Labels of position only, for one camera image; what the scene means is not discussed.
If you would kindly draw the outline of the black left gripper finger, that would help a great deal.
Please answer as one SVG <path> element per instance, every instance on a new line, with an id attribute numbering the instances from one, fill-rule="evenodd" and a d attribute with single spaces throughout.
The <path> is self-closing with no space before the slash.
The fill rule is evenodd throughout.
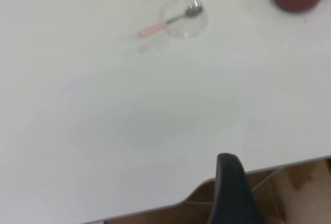
<path id="1" fill-rule="evenodd" d="M 244 168 L 233 154 L 217 156 L 214 204 L 208 223 L 266 223 Z"/>

